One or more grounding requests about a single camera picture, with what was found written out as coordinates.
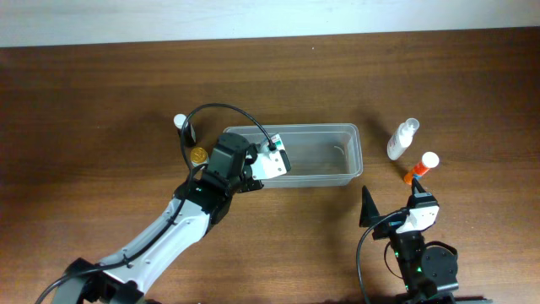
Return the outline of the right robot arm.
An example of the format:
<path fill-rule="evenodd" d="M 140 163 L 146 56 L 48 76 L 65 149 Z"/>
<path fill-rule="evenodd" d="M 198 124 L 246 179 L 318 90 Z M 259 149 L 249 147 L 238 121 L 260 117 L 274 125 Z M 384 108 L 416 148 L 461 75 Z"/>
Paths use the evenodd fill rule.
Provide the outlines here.
<path fill-rule="evenodd" d="M 394 252 L 406 292 L 397 296 L 398 303 L 454 303 L 458 289 L 458 252 L 444 242 L 427 242 L 422 233 L 432 227 L 440 206 L 435 196 L 414 179 L 405 207 L 382 215 L 376 208 L 367 187 L 362 187 L 359 226 L 366 231 L 360 237 L 355 253 L 359 287 L 364 300 L 370 298 L 362 277 L 361 250 L 367 236 L 387 239 Z"/>

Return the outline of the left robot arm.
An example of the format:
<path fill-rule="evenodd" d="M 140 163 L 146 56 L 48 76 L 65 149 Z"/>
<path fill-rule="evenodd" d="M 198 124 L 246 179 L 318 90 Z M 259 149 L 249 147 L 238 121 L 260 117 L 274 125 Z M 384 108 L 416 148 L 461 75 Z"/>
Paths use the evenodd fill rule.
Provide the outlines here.
<path fill-rule="evenodd" d="M 176 258 L 229 212 L 236 193 L 260 190 L 291 166 L 278 134 L 259 144 L 222 133 L 210 161 L 192 168 L 158 219 L 118 252 L 92 264 L 79 258 L 48 287 L 55 303 L 144 303 Z"/>

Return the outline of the dark bottle white cap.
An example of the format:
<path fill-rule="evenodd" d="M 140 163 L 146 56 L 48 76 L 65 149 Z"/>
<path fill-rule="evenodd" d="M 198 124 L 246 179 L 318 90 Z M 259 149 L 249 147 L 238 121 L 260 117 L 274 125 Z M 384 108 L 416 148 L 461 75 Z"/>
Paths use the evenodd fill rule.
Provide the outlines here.
<path fill-rule="evenodd" d="M 176 114 L 173 119 L 173 123 L 176 127 L 177 133 L 180 137 L 183 137 L 185 140 L 185 146 L 188 148 L 193 148 L 196 145 L 196 134 L 193 126 L 186 122 L 186 115 Z"/>

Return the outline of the white green medicine box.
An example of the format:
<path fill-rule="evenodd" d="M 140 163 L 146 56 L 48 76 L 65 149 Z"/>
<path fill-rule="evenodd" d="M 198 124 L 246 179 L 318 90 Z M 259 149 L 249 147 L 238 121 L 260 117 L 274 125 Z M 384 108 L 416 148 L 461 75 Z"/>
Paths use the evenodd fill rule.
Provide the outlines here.
<path fill-rule="evenodd" d="M 270 137 L 271 141 L 274 143 L 277 150 L 285 150 L 283 140 L 281 139 L 280 135 L 278 133 L 275 133 Z M 259 151 L 261 153 L 267 153 L 270 151 L 270 142 L 267 138 L 264 138 L 263 141 L 260 143 Z"/>

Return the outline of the clear plastic container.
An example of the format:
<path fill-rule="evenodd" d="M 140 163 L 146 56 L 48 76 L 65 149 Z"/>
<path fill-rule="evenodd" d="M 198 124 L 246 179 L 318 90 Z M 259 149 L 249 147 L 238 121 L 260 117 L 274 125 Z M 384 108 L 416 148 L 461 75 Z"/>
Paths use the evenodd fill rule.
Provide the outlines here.
<path fill-rule="evenodd" d="M 352 123 L 266 125 L 279 135 L 291 170 L 265 188 L 345 186 L 363 171 L 359 130 Z"/>

